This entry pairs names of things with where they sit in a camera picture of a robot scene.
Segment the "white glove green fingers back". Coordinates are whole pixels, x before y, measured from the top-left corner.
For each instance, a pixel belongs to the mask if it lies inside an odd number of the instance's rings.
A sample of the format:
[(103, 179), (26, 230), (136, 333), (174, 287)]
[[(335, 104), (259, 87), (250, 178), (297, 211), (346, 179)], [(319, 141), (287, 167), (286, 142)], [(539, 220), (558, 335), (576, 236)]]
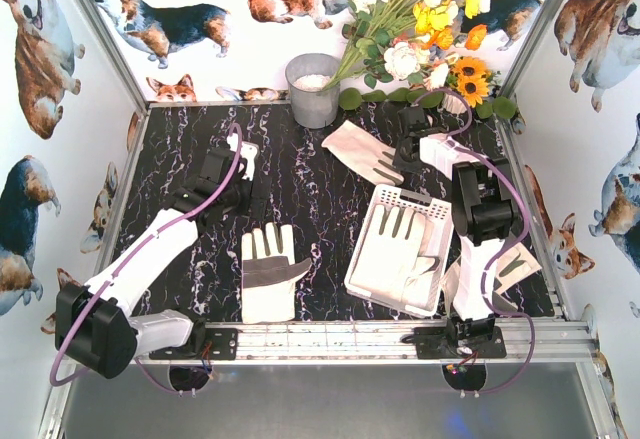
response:
[(393, 166), (395, 149), (349, 120), (326, 137), (322, 147), (374, 185), (400, 186), (404, 182), (401, 172)]

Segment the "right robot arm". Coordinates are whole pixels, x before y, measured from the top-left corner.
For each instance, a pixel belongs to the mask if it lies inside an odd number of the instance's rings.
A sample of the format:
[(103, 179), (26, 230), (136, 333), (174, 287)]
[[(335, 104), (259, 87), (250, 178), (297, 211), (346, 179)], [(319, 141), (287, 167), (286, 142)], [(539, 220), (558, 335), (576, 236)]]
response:
[(461, 241), (460, 272), (452, 305), (460, 337), (493, 328), (495, 311), (487, 282), (495, 277), (490, 259), (498, 254), (519, 217), (507, 184), (509, 163), (471, 151), (429, 123), (419, 106), (399, 112), (400, 135), (393, 165), (418, 172), (431, 165), (452, 182), (451, 217)]

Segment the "white glove grey palm patch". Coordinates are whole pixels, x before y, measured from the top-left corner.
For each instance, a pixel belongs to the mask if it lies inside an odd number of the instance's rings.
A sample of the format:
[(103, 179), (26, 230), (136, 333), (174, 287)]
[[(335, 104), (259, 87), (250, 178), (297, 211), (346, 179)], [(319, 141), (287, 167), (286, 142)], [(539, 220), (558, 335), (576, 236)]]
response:
[(296, 261), (293, 227), (267, 223), (241, 238), (241, 320), (281, 323), (295, 317), (296, 284), (312, 261)]

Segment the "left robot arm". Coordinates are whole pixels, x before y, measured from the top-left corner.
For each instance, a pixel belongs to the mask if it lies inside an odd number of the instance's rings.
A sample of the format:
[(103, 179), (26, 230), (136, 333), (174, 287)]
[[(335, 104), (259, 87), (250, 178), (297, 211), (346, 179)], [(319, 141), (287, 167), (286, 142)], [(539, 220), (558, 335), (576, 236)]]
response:
[(173, 309), (136, 316), (143, 293), (169, 264), (225, 214), (249, 216), (261, 201), (253, 183), (260, 150), (253, 143), (210, 151), (199, 174), (162, 203), (147, 230), (112, 264), (56, 298), (54, 362), (71, 358), (106, 379), (142, 355), (191, 349), (200, 326)]

